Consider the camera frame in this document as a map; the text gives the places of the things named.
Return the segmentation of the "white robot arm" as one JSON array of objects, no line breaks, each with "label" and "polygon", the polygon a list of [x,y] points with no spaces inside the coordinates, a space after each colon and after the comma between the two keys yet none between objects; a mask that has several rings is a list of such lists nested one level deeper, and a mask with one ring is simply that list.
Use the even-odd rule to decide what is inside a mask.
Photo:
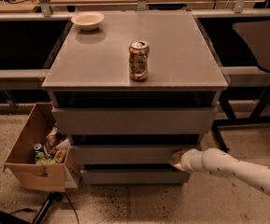
[{"label": "white robot arm", "polygon": [[270,197],[270,167],[238,160],[217,148],[180,150],[170,164],[187,173],[232,176]]}]

